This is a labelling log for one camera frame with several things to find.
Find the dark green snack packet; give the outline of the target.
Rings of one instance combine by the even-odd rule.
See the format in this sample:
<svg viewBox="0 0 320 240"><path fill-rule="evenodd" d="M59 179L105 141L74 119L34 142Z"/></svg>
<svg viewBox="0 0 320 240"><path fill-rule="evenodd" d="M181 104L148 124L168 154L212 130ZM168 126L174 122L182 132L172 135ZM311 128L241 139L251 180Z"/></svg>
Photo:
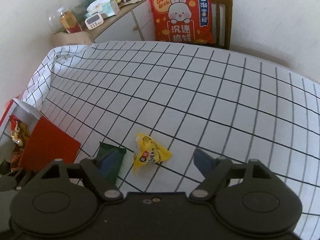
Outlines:
<svg viewBox="0 0 320 240"><path fill-rule="evenodd" d="M108 183L116 183L125 154L125 148L100 142L95 166Z"/></svg>

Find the red gold snack bag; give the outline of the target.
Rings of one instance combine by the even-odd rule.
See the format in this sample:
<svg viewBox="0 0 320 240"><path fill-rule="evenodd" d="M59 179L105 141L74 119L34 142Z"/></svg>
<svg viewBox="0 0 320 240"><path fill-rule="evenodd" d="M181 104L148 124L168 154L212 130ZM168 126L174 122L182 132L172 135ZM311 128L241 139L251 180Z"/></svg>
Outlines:
<svg viewBox="0 0 320 240"><path fill-rule="evenodd" d="M17 116L9 116L10 136L15 143L15 148L11 154L11 164L17 164L20 161L22 153L29 141L30 132L28 126Z"/></svg>

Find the yellow snack packet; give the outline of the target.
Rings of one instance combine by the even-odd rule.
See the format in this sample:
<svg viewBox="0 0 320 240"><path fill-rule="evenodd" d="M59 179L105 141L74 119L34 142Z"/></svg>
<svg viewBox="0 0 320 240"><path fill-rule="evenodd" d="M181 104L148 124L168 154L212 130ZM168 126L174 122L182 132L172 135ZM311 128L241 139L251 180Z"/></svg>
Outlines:
<svg viewBox="0 0 320 240"><path fill-rule="evenodd" d="M135 142L136 148L133 152L132 164L133 173L136 173L140 167L158 164L172 157L170 151L146 134L137 133Z"/></svg>

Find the red and white cardboard box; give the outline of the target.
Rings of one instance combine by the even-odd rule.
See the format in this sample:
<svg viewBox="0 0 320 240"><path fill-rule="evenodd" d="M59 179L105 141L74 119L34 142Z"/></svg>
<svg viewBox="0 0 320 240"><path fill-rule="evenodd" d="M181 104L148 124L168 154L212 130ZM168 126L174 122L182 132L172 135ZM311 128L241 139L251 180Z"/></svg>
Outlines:
<svg viewBox="0 0 320 240"><path fill-rule="evenodd" d="M30 138L17 164L11 164L15 143L10 136L9 116L15 115L29 128ZM40 171L51 161L62 159L71 164L80 150L80 142L59 129L35 107L18 99L7 104L1 117L1 163L12 170Z"/></svg>

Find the white black grid tablecloth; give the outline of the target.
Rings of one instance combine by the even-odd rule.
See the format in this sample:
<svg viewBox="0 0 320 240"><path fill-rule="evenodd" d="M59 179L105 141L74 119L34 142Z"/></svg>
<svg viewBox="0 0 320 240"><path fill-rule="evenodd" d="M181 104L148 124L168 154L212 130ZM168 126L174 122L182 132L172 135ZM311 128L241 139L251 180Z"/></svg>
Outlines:
<svg viewBox="0 0 320 240"><path fill-rule="evenodd" d="M22 100L81 144L126 148L122 192L189 193L203 176L200 148L234 163L258 159L300 198L295 233L319 239L319 84L288 68L228 50L109 41L52 49ZM136 135L172 153L133 173Z"/></svg>

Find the pink digital timer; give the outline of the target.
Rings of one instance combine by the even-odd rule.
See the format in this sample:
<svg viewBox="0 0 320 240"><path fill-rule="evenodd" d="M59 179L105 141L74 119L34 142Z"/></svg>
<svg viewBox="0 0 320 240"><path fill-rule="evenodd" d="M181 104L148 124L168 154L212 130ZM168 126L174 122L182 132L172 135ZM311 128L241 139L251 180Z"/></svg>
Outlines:
<svg viewBox="0 0 320 240"><path fill-rule="evenodd" d="M89 30L97 28L102 25L103 22L104 19L100 14L94 14L85 19L85 25Z"/></svg>

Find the light wooden side cabinet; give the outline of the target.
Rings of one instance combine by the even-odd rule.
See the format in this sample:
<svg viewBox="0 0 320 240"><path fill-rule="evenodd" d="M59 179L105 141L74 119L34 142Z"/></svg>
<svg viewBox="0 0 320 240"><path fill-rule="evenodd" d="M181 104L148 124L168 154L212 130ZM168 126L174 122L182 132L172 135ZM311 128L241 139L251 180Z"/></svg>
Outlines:
<svg viewBox="0 0 320 240"><path fill-rule="evenodd" d="M155 24L149 0L129 4L115 16L104 19L102 25L82 32L57 33L52 36L55 47L74 44L90 45L106 41L154 41Z"/></svg>

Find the red rabbit cushion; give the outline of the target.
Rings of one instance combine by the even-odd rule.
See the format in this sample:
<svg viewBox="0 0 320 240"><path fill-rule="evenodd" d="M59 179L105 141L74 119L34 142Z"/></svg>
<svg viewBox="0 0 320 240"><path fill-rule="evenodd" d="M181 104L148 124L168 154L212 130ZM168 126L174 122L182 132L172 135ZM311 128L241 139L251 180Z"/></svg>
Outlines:
<svg viewBox="0 0 320 240"><path fill-rule="evenodd" d="M214 44L212 0L149 0L156 41Z"/></svg>

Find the orange drink bottle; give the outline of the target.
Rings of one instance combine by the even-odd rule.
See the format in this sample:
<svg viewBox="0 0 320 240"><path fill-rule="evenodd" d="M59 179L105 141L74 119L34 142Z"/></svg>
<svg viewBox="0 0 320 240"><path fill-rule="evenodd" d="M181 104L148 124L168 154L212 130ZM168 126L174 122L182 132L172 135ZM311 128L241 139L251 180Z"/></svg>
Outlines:
<svg viewBox="0 0 320 240"><path fill-rule="evenodd" d="M59 20L67 33L73 34L82 31L81 25L70 10L60 7L57 12L59 13Z"/></svg>

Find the brown wooden chair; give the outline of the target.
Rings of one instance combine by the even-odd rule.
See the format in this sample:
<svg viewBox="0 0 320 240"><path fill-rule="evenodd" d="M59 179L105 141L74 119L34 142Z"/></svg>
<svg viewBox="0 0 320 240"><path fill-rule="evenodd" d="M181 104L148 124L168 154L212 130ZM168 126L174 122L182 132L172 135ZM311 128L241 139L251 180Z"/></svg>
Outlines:
<svg viewBox="0 0 320 240"><path fill-rule="evenodd" d="M198 45L229 50L231 42L233 0L212 0L212 27L215 43Z"/></svg>

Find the tissue pack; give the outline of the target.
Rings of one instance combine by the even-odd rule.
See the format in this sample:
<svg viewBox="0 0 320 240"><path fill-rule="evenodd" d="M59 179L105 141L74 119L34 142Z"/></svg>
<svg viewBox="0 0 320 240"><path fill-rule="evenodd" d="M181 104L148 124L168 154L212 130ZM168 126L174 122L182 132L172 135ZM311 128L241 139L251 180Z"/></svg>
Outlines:
<svg viewBox="0 0 320 240"><path fill-rule="evenodd" d="M118 3L115 0L96 0L87 7L85 18L100 14L103 19L117 15L120 12Z"/></svg>

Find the clear glass jar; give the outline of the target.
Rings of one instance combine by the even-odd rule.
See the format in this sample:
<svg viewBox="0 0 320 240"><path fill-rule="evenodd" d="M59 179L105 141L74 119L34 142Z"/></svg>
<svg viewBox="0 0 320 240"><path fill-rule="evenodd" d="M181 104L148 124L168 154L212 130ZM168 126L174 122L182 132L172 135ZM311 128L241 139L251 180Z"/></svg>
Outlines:
<svg viewBox="0 0 320 240"><path fill-rule="evenodd" d="M47 9L46 21L49 29L54 34L65 31L62 23L60 22L60 14L57 12L56 9Z"/></svg>

